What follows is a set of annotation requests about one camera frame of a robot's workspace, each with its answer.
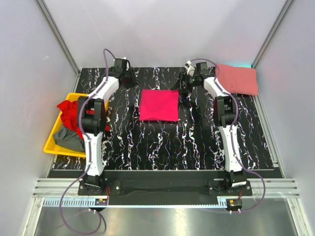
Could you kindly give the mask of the magenta pink t shirt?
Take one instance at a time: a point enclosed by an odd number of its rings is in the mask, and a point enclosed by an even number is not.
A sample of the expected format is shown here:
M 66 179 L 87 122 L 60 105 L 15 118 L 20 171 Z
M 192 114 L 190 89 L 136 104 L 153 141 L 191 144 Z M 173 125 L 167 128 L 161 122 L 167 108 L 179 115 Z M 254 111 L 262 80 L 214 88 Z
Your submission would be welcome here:
M 143 89 L 139 105 L 140 121 L 179 120 L 179 92 L 177 90 Z

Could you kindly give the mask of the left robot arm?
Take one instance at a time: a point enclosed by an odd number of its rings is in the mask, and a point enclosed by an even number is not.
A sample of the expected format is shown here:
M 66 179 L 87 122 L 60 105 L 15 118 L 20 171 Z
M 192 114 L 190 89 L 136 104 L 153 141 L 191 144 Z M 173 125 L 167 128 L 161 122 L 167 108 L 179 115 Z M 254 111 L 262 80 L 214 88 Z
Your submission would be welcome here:
M 101 143 L 106 128 L 105 103 L 120 87 L 137 85 L 127 58 L 115 58 L 114 65 L 106 69 L 105 77 L 87 96 L 78 98 L 77 123 L 83 136 L 86 167 L 79 181 L 81 188 L 89 188 L 100 195 L 106 190 Z

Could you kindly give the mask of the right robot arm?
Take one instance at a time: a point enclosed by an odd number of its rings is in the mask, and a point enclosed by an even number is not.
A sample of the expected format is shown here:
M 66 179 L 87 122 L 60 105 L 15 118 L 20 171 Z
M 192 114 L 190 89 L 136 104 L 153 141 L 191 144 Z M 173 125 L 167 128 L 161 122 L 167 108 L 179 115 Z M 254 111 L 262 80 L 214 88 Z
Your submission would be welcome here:
M 183 94 L 191 92 L 194 87 L 202 86 L 213 97 L 213 120 L 220 131 L 225 155 L 224 178 L 217 191 L 240 195 L 246 189 L 247 176 L 237 138 L 239 113 L 237 98 L 221 85 L 216 73 L 209 72 L 206 61 L 193 66 L 189 60 L 185 63 L 185 69 L 185 72 L 180 72 L 172 89 Z

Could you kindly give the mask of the folded salmon pink t shirt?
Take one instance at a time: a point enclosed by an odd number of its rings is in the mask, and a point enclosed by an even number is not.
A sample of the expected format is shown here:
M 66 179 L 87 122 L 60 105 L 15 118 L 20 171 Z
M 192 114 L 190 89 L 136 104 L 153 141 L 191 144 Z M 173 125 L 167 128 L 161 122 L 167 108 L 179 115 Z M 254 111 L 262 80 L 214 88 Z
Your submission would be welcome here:
M 229 93 L 258 95 L 256 70 L 218 64 L 215 72 L 219 83 Z

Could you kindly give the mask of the folded teal t shirt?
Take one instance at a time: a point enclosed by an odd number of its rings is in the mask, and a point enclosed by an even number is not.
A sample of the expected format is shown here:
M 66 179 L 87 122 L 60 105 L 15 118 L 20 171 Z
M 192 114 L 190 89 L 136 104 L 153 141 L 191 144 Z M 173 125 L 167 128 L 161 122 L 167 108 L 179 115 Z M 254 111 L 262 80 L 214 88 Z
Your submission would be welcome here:
M 252 65 L 250 63 L 242 63 L 242 62 L 233 62 L 229 65 L 234 67 L 242 67 L 242 68 L 252 68 Z

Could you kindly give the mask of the red t shirt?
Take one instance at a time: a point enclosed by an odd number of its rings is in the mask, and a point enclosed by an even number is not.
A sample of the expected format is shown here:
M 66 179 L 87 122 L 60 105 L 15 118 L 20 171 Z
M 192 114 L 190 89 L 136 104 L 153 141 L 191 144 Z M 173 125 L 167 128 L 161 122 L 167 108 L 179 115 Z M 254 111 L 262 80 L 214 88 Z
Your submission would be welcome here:
M 108 130 L 105 104 L 100 98 L 89 100 L 83 109 L 81 119 L 79 119 L 79 112 L 86 100 L 87 97 L 80 96 L 77 101 L 65 100 L 57 105 L 62 112 L 61 120 L 63 125 L 76 132 L 80 138 L 83 137 L 83 134 L 79 126 L 79 120 L 81 120 L 81 126 L 85 133 L 96 136 L 98 133 Z

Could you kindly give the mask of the grey t shirt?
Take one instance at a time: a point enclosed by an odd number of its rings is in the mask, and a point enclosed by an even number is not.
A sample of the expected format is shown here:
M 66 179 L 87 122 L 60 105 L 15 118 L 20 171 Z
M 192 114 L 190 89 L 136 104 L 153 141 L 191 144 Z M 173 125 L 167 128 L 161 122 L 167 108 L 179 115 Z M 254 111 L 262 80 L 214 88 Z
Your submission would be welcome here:
M 53 134 L 55 144 L 77 152 L 85 152 L 85 143 L 73 130 L 62 125 L 58 132 Z

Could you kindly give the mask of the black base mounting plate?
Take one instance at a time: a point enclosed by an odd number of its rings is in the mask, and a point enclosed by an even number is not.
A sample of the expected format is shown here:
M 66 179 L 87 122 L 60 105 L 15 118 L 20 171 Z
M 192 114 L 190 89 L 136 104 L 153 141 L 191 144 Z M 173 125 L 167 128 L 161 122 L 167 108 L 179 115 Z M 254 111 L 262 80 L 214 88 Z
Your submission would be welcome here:
M 215 203 L 216 197 L 238 197 L 217 191 L 224 171 L 118 171 L 104 172 L 112 206 L 198 206 Z M 272 181 L 280 179 L 279 169 L 256 171 L 247 174 L 243 197 L 267 196 Z

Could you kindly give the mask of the left aluminium frame post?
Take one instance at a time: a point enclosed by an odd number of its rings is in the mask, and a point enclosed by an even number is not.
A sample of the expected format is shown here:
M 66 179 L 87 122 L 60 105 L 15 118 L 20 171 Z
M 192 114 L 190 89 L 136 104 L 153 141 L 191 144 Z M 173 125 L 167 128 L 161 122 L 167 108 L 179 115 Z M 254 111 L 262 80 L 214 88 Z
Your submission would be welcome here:
M 62 50 L 65 58 L 67 59 L 71 69 L 75 73 L 76 76 L 79 76 L 79 73 L 81 69 L 78 67 L 77 63 L 75 62 L 74 57 L 72 56 L 68 46 L 65 43 L 65 40 L 63 39 L 60 30 L 58 29 L 58 26 L 53 19 L 53 16 L 46 5 L 44 0 L 35 0 L 36 5 L 38 6 L 41 14 L 43 15 L 47 25 L 49 26 L 53 36 L 55 37 L 60 49 Z

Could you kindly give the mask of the aluminium frame post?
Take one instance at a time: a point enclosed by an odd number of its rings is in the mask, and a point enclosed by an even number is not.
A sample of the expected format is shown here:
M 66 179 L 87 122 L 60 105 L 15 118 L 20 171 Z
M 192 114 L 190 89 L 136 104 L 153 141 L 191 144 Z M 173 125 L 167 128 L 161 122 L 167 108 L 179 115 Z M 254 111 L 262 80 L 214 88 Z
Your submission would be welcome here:
M 265 52 L 267 51 L 270 43 L 272 42 L 273 38 L 275 37 L 276 33 L 280 29 L 285 17 L 287 16 L 288 12 L 290 11 L 291 7 L 295 3 L 295 0 L 286 0 L 281 7 L 275 21 L 273 22 L 267 36 L 265 37 L 256 57 L 254 58 L 253 63 L 251 64 L 251 68 L 256 69 L 259 62 L 263 58 Z
M 72 56 L 68 46 L 65 43 L 65 40 L 63 39 L 60 30 L 58 29 L 58 26 L 53 19 L 53 16 L 46 5 L 44 0 L 35 0 L 36 5 L 38 6 L 41 14 L 43 15 L 47 25 L 49 26 L 53 36 L 55 37 L 60 49 L 62 50 L 65 58 L 67 59 L 71 69 L 75 73 L 76 76 L 79 76 L 79 73 L 81 69 L 78 67 L 77 63 L 75 62 L 74 57 Z

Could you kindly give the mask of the right aluminium frame post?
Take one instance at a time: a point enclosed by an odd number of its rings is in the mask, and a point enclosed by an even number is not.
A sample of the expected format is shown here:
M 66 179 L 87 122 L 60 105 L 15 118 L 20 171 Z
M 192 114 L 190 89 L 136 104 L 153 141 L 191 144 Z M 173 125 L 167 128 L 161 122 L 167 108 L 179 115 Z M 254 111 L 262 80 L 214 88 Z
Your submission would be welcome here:
M 285 17 L 287 16 L 288 12 L 290 11 L 291 7 L 295 3 L 295 0 L 286 0 L 281 7 L 275 21 L 273 22 L 267 36 L 265 37 L 256 57 L 254 58 L 253 63 L 251 64 L 251 68 L 256 69 L 259 62 L 263 58 L 265 52 L 267 51 L 270 43 L 272 42 L 273 38 L 275 37 L 276 33 L 280 29 Z

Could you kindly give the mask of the aluminium rail profile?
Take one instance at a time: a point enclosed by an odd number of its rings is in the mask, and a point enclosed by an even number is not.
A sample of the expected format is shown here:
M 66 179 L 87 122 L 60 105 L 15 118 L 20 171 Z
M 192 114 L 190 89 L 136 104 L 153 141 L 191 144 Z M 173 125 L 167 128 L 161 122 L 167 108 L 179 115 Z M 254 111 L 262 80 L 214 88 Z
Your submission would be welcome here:
M 32 196 L 47 206 L 226 208 L 232 200 L 297 199 L 291 179 L 249 179 L 225 190 L 220 179 L 107 179 L 100 189 L 67 178 L 41 178 Z

